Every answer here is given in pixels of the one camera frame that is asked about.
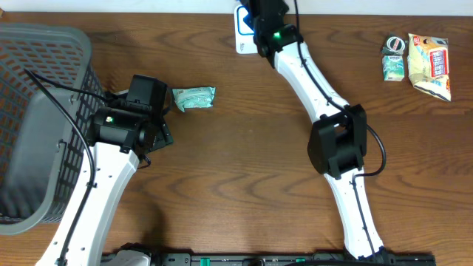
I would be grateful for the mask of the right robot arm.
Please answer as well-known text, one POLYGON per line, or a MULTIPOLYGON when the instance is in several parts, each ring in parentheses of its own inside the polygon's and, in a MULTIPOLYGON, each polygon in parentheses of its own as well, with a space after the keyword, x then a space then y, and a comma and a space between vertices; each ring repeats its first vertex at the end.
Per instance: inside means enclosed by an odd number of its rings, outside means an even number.
POLYGON ((307 153, 336 201, 344 247, 352 259, 382 262, 384 243, 367 199, 364 170, 367 136, 380 137, 361 105, 351 105, 330 85, 310 55, 300 23, 285 22, 285 1, 244 0, 243 21, 253 32, 257 53, 290 84, 312 123, 307 153))

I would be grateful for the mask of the teal Kleenex tissue pack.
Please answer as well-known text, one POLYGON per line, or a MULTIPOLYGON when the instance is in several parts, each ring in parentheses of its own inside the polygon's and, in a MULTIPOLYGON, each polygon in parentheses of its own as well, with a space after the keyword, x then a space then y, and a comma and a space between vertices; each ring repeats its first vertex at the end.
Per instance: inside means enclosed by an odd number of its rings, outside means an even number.
POLYGON ((382 66, 385 81, 402 81, 404 79, 405 70, 402 56, 385 55, 382 59, 382 66))

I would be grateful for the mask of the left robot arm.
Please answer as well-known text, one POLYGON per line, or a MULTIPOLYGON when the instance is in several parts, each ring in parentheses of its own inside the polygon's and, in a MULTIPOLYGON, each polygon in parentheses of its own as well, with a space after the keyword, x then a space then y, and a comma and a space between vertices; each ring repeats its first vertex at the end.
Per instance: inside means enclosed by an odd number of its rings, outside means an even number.
POLYGON ((134 75, 128 92, 91 115, 85 158, 58 230, 39 265, 99 265, 120 198, 146 155, 168 144, 165 138, 168 87, 134 75))

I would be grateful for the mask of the yellow wet wipes pack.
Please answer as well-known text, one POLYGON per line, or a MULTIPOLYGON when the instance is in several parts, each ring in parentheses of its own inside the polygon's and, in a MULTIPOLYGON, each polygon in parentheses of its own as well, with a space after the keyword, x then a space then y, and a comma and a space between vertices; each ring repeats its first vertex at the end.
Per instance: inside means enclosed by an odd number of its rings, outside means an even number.
POLYGON ((451 101, 447 38, 410 33, 407 63, 409 80, 415 89, 451 101))

